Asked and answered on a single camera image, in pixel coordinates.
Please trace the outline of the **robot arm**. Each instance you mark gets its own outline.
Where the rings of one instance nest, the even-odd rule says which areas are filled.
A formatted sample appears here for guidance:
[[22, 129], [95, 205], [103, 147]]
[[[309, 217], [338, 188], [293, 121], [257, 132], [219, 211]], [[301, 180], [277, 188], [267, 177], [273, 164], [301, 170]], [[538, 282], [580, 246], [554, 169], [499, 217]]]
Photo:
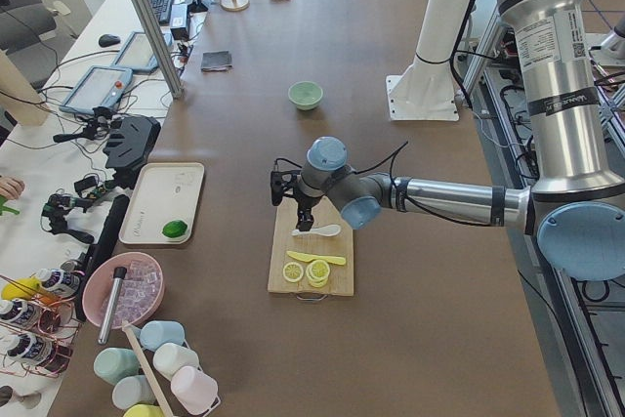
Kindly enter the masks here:
[[[624, 272], [624, 181], [607, 163], [600, 94], [588, 56], [583, 0], [497, 0], [515, 34], [539, 176], [509, 189], [357, 172], [345, 145], [317, 139], [303, 168], [272, 199], [293, 197], [297, 227], [313, 225], [313, 207], [327, 197], [354, 229], [382, 209], [423, 212], [462, 225], [516, 227], [536, 238], [555, 269], [577, 280], [611, 280]], [[452, 36], [463, 28], [470, 0], [429, 0], [413, 64], [391, 80], [390, 100], [406, 119], [445, 119], [451, 109], [438, 86]]]

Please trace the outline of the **person's hand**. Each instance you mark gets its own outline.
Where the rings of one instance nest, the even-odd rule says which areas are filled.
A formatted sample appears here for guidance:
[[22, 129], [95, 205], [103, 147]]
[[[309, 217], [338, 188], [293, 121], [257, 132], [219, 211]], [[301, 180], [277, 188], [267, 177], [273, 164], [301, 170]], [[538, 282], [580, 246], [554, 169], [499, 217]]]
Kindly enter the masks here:
[[19, 199], [24, 189], [24, 181], [8, 176], [0, 177], [0, 195], [7, 200]]

